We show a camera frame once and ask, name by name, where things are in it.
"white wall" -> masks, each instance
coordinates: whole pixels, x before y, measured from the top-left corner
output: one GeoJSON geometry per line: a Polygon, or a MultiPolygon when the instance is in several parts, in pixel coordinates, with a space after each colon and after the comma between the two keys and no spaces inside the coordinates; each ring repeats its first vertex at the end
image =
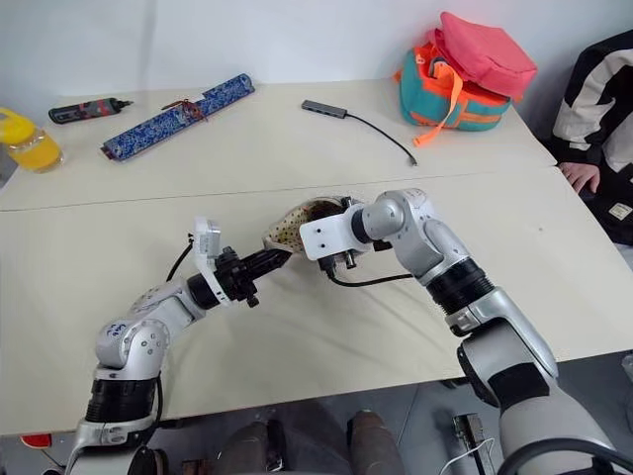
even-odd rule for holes
{"type": "Polygon", "coordinates": [[[519,105],[536,129],[578,53],[633,28],[631,0],[0,0],[0,104],[41,121],[57,95],[386,77],[442,10],[536,61],[519,105]]]}

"table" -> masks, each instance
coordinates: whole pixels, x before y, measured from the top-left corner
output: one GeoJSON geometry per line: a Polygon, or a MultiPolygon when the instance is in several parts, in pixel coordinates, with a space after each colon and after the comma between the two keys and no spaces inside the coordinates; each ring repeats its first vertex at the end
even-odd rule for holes
{"type": "MultiPolygon", "coordinates": [[[[250,96],[125,163],[99,151],[107,139],[197,91],[118,94],[135,103],[120,114],[46,129],[66,162],[46,176],[18,170],[0,190],[0,210],[27,210],[202,194],[324,187],[432,176],[526,170],[554,158],[510,108],[485,133],[445,131],[430,145],[411,140],[392,81],[260,85],[250,96]],[[304,99],[345,107],[384,129],[415,154],[418,167],[393,143],[353,119],[301,109],[304,99]]],[[[95,97],[71,97],[59,105],[95,97]]]]}
{"type": "MultiPolygon", "coordinates": [[[[373,200],[420,187],[560,360],[630,347],[633,275],[561,173],[521,172],[100,203],[0,213],[2,433],[74,428],[85,410],[94,335],[165,278],[196,215],[240,255],[291,206],[327,194],[373,200]]],[[[392,253],[346,276],[402,272],[392,253]]],[[[181,269],[194,272],[191,262],[181,269]]],[[[459,339],[423,289],[330,284],[293,257],[257,282],[260,306],[211,311],[175,342],[166,417],[461,375],[459,339]]]]}

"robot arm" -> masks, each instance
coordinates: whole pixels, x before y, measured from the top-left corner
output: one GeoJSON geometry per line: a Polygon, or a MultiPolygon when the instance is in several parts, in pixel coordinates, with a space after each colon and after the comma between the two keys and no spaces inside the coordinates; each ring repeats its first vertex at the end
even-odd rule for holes
{"type": "Polygon", "coordinates": [[[290,257],[279,249],[242,259],[230,247],[220,253],[220,230],[201,219],[192,248],[199,274],[150,289],[124,319],[100,331],[92,397],[77,427],[66,473],[94,475],[104,467],[109,473],[145,473],[143,467],[152,467],[156,461],[144,445],[156,429],[154,393],[169,345],[213,307],[242,300],[257,305],[253,281],[290,257]]]}
{"type": "MultiPolygon", "coordinates": [[[[333,272],[340,252],[370,250],[382,240],[400,264],[444,310],[457,336],[457,354],[477,395],[499,407],[501,447],[509,456],[532,442],[572,437],[611,444],[589,413],[564,393],[554,356],[536,329],[471,258],[465,245],[436,218],[420,190],[390,191],[374,204],[301,227],[307,255],[333,272]]],[[[568,474],[591,468],[588,455],[570,451],[532,458],[523,475],[568,474]]]]}

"orange strap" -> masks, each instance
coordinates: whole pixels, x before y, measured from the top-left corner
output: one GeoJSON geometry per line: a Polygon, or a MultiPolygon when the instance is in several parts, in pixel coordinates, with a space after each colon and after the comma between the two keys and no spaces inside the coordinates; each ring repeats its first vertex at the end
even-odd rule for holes
{"type": "MultiPolygon", "coordinates": [[[[424,62],[424,59],[419,54],[417,54],[415,56],[415,61],[420,64],[420,62],[424,62]]],[[[444,127],[444,124],[446,124],[446,121],[455,110],[455,106],[457,105],[457,98],[459,97],[459,94],[462,92],[462,88],[464,87],[464,80],[460,77],[457,71],[455,71],[455,69],[453,69],[445,62],[436,62],[434,64],[433,75],[440,82],[440,84],[452,84],[450,107],[448,108],[446,117],[444,117],[442,122],[435,126],[435,128],[431,132],[422,134],[421,136],[417,136],[415,139],[413,139],[413,144],[415,146],[421,146],[425,143],[429,143],[437,134],[439,134],[439,132],[444,127]]]]}

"small white label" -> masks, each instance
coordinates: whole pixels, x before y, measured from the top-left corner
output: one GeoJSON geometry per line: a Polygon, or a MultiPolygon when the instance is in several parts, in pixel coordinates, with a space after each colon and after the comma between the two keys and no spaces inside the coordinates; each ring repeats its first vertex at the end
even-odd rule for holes
{"type": "Polygon", "coordinates": [[[618,220],[622,221],[624,218],[629,216],[629,214],[633,211],[633,208],[630,206],[623,205],[622,203],[616,203],[609,210],[609,214],[616,217],[618,220]]]}

